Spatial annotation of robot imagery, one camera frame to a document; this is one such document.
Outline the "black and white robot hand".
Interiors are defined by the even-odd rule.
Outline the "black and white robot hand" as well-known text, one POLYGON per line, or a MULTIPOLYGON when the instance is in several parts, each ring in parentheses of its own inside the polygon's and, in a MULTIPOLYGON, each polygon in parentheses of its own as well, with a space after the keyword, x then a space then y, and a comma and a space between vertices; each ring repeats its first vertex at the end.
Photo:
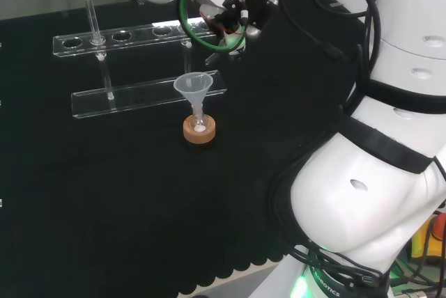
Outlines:
POLYGON ((238 56, 246 50, 247 39, 257 39, 270 13, 263 0, 230 0, 227 8, 208 4, 199 7, 200 16, 207 27, 218 37, 219 46, 232 47, 240 40, 229 56, 238 56))

